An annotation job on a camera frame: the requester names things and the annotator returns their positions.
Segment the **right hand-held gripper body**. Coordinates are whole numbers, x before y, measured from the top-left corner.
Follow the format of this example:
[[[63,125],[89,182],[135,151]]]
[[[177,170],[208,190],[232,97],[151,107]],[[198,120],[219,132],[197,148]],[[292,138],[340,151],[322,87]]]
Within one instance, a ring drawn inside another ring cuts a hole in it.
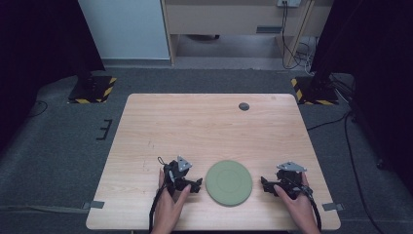
[[[302,174],[307,171],[305,167],[302,167],[292,161],[277,165],[276,176],[278,178],[277,185],[280,186],[286,194],[295,200],[300,193],[313,198],[313,190],[303,184]]]

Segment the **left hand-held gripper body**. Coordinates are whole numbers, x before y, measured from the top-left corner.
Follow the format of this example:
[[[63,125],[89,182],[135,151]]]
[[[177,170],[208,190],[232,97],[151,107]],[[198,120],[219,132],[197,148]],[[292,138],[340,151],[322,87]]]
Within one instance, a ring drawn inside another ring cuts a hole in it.
[[[170,196],[173,196],[176,190],[182,191],[188,184],[193,186],[193,181],[185,178],[191,167],[192,164],[180,155],[176,160],[164,165],[164,183]]]

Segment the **green round plate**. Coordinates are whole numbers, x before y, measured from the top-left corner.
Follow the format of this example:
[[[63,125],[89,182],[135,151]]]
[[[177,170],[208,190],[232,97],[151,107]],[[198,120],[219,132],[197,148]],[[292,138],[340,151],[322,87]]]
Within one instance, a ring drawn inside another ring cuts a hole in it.
[[[225,207],[236,207],[250,196],[252,178],[241,163],[232,160],[220,161],[206,173],[206,191],[216,203]]]

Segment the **person's right hand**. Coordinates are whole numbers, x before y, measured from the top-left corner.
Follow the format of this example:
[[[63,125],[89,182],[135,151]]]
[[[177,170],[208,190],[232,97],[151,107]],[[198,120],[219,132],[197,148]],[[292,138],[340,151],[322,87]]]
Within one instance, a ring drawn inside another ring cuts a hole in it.
[[[274,188],[301,232],[306,229],[319,229],[311,201],[306,195],[299,194],[295,200],[292,200],[281,187],[275,185]]]

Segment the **person's left hand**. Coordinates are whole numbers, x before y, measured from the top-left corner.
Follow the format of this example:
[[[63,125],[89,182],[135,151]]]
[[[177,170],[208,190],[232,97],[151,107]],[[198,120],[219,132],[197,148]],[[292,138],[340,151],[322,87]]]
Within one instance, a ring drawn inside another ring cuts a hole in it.
[[[154,213],[154,229],[173,230],[180,219],[184,204],[190,194],[191,185],[187,185],[181,192],[176,201],[172,199],[166,188],[163,188],[164,172],[159,171],[159,189],[161,194],[159,196]]]

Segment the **grey tape piece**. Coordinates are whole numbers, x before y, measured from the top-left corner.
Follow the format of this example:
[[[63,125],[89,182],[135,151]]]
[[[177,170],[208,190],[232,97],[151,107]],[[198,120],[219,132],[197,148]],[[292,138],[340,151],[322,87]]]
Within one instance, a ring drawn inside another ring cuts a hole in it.
[[[89,202],[85,202],[82,205],[82,209],[83,210],[89,210],[90,208],[102,209],[103,206],[104,206],[104,202],[102,201],[89,201]]]
[[[325,203],[322,204],[323,209],[327,212],[327,211],[344,211],[345,207],[343,204],[341,203]]]

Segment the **black stand base striped edge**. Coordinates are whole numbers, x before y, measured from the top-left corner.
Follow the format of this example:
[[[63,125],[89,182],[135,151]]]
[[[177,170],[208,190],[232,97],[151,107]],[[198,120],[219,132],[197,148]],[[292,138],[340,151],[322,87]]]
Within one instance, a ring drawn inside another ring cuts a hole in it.
[[[116,78],[112,76],[93,76],[89,82],[78,81],[68,97],[68,102],[106,102],[115,82]]]
[[[331,105],[338,103],[331,80],[319,80],[311,76],[298,76],[291,80],[299,104]]]

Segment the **black curtain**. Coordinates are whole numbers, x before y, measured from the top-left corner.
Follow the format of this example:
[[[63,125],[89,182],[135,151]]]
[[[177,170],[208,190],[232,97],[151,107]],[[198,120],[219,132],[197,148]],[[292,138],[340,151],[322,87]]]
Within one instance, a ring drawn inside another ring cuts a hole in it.
[[[413,0],[333,0],[312,70],[347,73],[352,105],[413,195]]]
[[[0,152],[43,86],[102,68],[78,0],[0,0]]]

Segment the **white panel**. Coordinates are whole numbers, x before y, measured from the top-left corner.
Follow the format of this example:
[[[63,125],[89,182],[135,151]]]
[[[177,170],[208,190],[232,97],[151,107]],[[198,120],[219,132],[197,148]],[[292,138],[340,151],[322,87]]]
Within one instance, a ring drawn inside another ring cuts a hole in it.
[[[103,59],[169,59],[161,0],[78,0]]]

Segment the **light wooden desk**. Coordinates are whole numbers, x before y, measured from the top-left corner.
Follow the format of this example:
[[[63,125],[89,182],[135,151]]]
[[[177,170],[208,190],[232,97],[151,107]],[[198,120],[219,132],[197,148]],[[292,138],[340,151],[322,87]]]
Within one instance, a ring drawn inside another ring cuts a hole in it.
[[[301,0],[298,8],[278,0],[161,0],[172,59],[180,35],[265,35],[258,25],[282,26],[277,37],[283,61],[292,65],[303,37],[319,37],[335,0]]]

